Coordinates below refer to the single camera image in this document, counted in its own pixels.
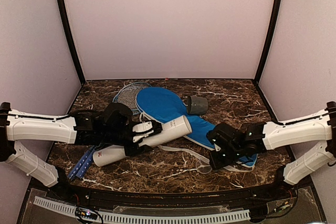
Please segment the blue badminton racket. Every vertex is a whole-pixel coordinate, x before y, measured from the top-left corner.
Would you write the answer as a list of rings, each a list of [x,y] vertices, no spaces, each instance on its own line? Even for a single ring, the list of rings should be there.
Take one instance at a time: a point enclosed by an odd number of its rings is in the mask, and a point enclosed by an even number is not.
[[[87,170],[89,169],[89,167],[91,166],[93,162],[93,152],[85,155],[81,161],[80,161],[80,167],[75,175],[76,178],[80,178],[82,179],[84,177],[84,175],[86,174]]]
[[[94,153],[105,146],[120,146],[128,156],[141,153],[138,144],[133,143],[135,123],[132,116],[140,113],[135,105],[136,95],[150,86],[145,82],[131,83],[115,95],[103,112],[78,110],[71,114],[76,120],[81,119],[84,123],[79,132],[79,144],[91,147],[69,173],[69,180],[83,178],[93,162]]]

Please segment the clear plastic disc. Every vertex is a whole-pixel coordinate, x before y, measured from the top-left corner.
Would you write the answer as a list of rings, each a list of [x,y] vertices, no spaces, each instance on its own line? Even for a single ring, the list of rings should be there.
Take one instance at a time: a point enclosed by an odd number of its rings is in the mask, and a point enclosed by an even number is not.
[[[202,160],[198,160],[196,162],[196,170],[200,173],[200,174],[208,174],[212,171],[212,167],[210,166],[210,164],[202,161]]]

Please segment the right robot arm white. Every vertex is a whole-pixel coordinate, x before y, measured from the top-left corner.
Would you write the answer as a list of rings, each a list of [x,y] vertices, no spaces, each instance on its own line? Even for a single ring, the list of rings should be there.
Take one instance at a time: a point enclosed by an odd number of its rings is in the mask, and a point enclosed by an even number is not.
[[[309,116],[292,121],[258,123],[242,132],[220,123],[206,134],[215,149],[210,153],[212,169],[229,166],[241,157],[251,157],[279,147],[315,141],[316,145],[295,161],[277,169],[275,183],[268,188],[273,200],[280,199],[303,178],[324,165],[335,164],[335,102]]]

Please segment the white shuttlecock tube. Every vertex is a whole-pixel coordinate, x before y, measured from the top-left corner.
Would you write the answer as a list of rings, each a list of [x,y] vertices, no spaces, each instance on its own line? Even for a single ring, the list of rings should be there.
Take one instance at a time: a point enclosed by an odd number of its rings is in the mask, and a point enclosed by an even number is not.
[[[158,145],[192,133],[192,127],[187,117],[184,115],[167,123],[163,123],[162,128],[163,130],[161,133],[143,138],[141,141],[133,143],[138,143],[140,146],[148,145],[154,148]],[[124,146],[112,145],[94,152],[93,161],[97,166],[102,167],[120,161],[126,157],[130,156],[125,155]]]

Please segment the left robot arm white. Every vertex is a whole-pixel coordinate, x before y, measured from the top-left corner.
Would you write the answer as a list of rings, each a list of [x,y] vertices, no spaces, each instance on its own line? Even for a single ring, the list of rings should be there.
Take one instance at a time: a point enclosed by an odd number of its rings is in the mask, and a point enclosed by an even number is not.
[[[38,115],[11,109],[1,104],[1,162],[12,164],[52,188],[63,201],[74,197],[65,172],[47,164],[28,151],[21,140],[62,142],[73,145],[120,145],[127,156],[150,149],[140,146],[144,138],[162,132],[161,123],[132,121],[132,111],[124,104],[110,103],[104,111],[77,110],[67,115]]]

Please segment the blue racket cover bag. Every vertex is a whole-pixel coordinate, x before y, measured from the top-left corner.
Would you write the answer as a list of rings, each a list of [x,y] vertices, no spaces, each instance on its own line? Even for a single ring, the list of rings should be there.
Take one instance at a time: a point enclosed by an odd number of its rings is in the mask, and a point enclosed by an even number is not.
[[[215,125],[198,115],[189,115],[186,105],[174,92],[161,87],[148,87],[137,93],[135,104],[144,117],[162,124],[180,116],[186,116],[192,133],[186,135],[185,138],[210,151],[215,149],[215,146],[206,137],[206,134],[213,130]]]

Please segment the grey tube cap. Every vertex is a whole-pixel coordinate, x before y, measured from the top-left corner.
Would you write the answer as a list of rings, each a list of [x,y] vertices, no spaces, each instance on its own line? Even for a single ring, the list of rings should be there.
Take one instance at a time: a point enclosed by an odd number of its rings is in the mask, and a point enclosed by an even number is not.
[[[204,97],[188,96],[186,110],[190,115],[204,115],[208,111],[208,100]]]

